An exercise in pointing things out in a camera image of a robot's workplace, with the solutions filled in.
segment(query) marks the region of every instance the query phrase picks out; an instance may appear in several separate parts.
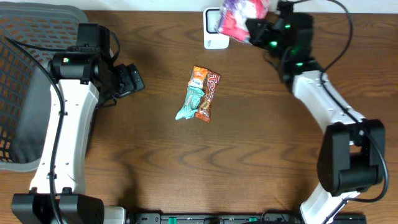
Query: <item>wood grain surface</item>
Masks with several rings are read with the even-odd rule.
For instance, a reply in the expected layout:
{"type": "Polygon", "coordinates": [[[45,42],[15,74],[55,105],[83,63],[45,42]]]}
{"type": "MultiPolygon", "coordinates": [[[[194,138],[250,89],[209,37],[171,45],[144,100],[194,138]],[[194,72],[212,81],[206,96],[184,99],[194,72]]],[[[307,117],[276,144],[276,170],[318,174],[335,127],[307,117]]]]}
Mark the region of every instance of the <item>wood grain surface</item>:
{"type": "MultiPolygon", "coordinates": [[[[116,33],[117,63],[135,63],[146,84],[98,111],[86,156],[87,195],[165,213],[291,210],[310,196],[323,135],[263,60],[263,50],[233,40],[227,49],[205,50],[199,12],[85,13],[116,33]],[[174,120],[194,65],[222,75],[210,124],[174,120]]],[[[342,50],[348,23],[343,14],[314,15],[313,54],[326,65],[342,50]]],[[[363,212],[369,223],[398,219],[397,21],[398,15],[354,15],[351,48],[328,71],[357,111],[386,126],[387,195],[343,210],[363,212]]],[[[12,195],[27,192],[33,176],[0,173],[1,223],[17,222],[12,195]]]]}

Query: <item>teal wrapper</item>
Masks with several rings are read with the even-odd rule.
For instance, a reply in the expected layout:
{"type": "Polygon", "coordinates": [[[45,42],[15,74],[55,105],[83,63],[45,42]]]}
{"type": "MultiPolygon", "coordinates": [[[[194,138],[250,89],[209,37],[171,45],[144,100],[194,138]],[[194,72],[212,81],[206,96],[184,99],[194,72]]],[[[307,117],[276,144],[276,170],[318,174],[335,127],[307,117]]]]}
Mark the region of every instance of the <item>teal wrapper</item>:
{"type": "Polygon", "coordinates": [[[177,113],[175,119],[190,119],[195,116],[195,113],[198,111],[199,103],[201,98],[205,95],[205,93],[196,87],[188,87],[187,95],[185,97],[185,103],[182,105],[181,110],[177,113]]]}

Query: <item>snack wrapper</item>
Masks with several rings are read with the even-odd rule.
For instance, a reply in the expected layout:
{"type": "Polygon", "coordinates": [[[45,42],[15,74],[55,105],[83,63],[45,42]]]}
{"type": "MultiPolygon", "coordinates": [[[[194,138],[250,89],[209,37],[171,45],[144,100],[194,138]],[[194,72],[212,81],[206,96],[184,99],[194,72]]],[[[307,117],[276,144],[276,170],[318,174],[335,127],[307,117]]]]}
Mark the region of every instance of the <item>snack wrapper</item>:
{"type": "Polygon", "coordinates": [[[177,113],[175,119],[190,119],[195,116],[195,113],[198,111],[197,108],[205,93],[200,88],[196,87],[188,87],[187,95],[185,97],[185,103],[182,105],[181,110],[177,113]]]}
{"type": "Polygon", "coordinates": [[[188,86],[203,89],[203,82],[205,81],[208,72],[209,70],[205,68],[194,66],[191,80],[189,80],[188,86]]]}
{"type": "Polygon", "coordinates": [[[200,105],[198,112],[195,113],[195,117],[210,122],[211,102],[213,101],[214,92],[216,86],[221,78],[221,75],[215,72],[209,72],[207,74],[207,87],[206,95],[203,99],[203,103],[200,105]]]}
{"type": "Polygon", "coordinates": [[[217,32],[249,44],[246,19],[263,19],[268,8],[269,0],[225,0],[220,7],[221,19],[217,32]]]}

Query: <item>white backdrop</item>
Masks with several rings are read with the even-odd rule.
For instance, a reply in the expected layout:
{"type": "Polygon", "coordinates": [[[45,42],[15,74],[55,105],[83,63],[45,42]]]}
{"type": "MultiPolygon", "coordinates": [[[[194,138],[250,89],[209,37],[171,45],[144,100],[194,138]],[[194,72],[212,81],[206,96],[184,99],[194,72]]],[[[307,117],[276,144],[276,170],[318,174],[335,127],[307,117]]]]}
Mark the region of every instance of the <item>white backdrop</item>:
{"type": "MultiPolygon", "coordinates": [[[[223,0],[11,0],[12,2],[36,2],[66,4],[82,10],[124,11],[203,11],[207,7],[220,6],[223,0]]],[[[398,0],[340,0],[351,12],[398,13],[398,0]]],[[[325,0],[312,0],[295,6],[297,12],[342,12],[335,4],[325,0]]]]}

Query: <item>brown wrapper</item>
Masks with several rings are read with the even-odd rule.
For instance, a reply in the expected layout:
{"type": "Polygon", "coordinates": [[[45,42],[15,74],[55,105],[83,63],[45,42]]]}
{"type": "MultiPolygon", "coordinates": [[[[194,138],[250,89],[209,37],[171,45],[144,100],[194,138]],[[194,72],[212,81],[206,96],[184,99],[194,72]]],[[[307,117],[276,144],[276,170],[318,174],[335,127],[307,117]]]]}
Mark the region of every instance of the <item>brown wrapper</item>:
{"type": "Polygon", "coordinates": [[[210,122],[211,102],[213,102],[214,92],[216,86],[221,78],[221,75],[215,72],[209,71],[207,73],[207,86],[206,94],[203,98],[203,103],[200,105],[198,112],[195,113],[195,117],[210,122]]]}

